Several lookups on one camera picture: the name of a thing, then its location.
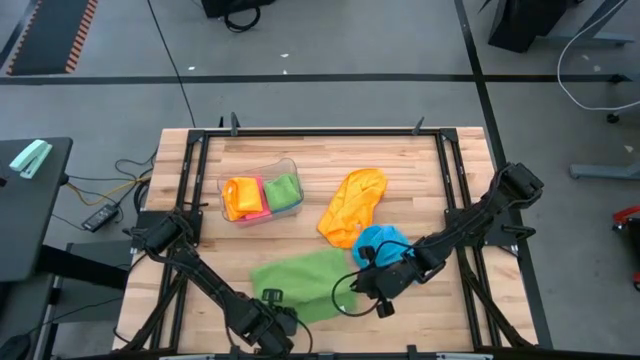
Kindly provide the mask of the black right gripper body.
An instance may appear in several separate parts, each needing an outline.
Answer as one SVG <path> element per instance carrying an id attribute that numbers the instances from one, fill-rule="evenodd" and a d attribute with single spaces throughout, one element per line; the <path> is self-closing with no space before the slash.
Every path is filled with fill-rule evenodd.
<path id="1" fill-rule="evenodd" d="M 416 272 L 408 263 L 397 262 L 385 267 L 370 265 L 357 274 L 354 291 L 370 299 L 393 299 L 415 280 Z"/>

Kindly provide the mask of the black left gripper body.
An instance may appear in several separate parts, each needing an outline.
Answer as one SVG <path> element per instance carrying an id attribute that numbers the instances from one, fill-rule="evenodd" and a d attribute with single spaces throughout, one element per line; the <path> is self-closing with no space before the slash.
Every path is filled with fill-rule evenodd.
<path id="1" fill-rule="evenodd" d="M 297 332 L 298 317 L 293 307 L 283 307 L 274 305 L 272 310 L 275 313 L 276 322 L 283 329 L 287 336 L 294 336 Z"/>

